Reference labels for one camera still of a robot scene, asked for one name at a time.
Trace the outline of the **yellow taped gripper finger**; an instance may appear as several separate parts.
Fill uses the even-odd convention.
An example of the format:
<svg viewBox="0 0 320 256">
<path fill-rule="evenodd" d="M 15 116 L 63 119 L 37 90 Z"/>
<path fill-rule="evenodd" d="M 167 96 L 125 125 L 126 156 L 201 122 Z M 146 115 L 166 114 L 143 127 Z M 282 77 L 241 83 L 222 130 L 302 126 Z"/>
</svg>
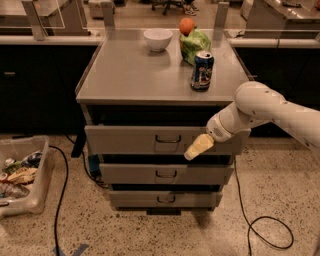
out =
<svg viewBox="0 0 320 256">
<path fill-rule="evenodd" d="M 214 140 L 209 134 L 199 135 L 184 153 L 187 160 L 192 160 L 214 145 Z"/>
</svg>

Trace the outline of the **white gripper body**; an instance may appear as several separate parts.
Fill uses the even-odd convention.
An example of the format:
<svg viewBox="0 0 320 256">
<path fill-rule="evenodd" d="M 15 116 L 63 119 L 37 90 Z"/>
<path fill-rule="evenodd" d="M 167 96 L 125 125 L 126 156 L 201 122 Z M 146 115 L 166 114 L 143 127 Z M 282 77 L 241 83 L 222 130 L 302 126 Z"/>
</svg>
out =
<svg viewBox="0 0 320 256">
<path fill-rule="evenodd" d="M 242 113 L 236 107 L 226 107 L 209 119 L 206 132 L 216 142 L 225 142 L 244 129 Z"/>
</svg>

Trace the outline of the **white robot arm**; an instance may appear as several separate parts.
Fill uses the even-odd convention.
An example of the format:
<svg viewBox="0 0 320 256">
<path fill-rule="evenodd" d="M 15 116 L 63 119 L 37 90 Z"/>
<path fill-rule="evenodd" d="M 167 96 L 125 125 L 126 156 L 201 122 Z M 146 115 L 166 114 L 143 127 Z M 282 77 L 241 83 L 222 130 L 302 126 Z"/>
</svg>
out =
<svg viewBox="0 0 320 256">
<path fill-rule="evenodd" d="M 233 101 L 215 113 L 184 153 L 191 161 L 217 142 L 226 142 L 242 131 L 273 123 L 316 157 L 320 155 L 320 111 L 287 101 L 284 96 L 257 81 L 241 84 Z"/>
</svg>

